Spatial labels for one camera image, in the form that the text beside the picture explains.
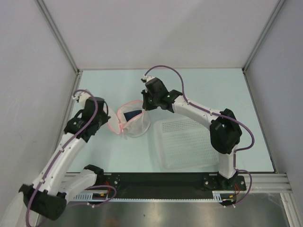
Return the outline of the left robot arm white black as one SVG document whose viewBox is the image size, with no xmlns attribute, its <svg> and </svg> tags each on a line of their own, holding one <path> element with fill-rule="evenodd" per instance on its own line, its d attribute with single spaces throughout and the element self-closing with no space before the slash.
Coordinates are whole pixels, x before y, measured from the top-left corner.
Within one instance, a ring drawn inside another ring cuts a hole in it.
<svg viewBox="0 0 303 227">
<path fill-rule="evenodd" d="M 27 210 L 50 220 L 57 220 L 80 192 L 90 187 L 99 189 L 106 182 L 102 168 L 87 165 L 70 181 L 62 183 L 77 154 L 110 119 L 103 98 L 89 97 L 83 104 L 83 109 L 67 122 L 56 151 L 39 176 L 19 189 Z"/>
</svg>

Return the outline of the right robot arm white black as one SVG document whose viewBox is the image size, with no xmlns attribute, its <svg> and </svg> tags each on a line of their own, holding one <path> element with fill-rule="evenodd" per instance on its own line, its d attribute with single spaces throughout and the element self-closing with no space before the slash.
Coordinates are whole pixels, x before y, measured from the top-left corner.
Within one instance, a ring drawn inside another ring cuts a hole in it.
<svg viewBox="0 0 303 227">
<path fill-rule="evenodd" d="M 231 189 L 237 176 L 234 153 L 242 135 L 233 112 L 225 109 L 216 113 L 211 108 L 195 104 L 186 98 L 183 91 L 168 91 L 157 77 L 143 76 L 141 81 L 145 85 L 141 91 L 144 110 L 161 108 L 188 117 L 209 130 L 211 145 L 219 153 L 218 184 L 224 190 Z"/>
</svg>

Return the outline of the dark blue lace bra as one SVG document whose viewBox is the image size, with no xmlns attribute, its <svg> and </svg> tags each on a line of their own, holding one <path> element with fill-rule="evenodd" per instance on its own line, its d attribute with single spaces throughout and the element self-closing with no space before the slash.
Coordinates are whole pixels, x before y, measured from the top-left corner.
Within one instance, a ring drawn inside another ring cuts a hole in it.
<svg viewBox="0 0 303 227">
<path fill-rule="evenodd" d="M 134 117 L 140 115 L 142 113 L 142 110 L 133 110 L 133 111 L 129 111 L 129 112 L 124 112 L 124 117 L 125 120 L 128 122 L 131 119 L 133 119 Z"/>
</svg>

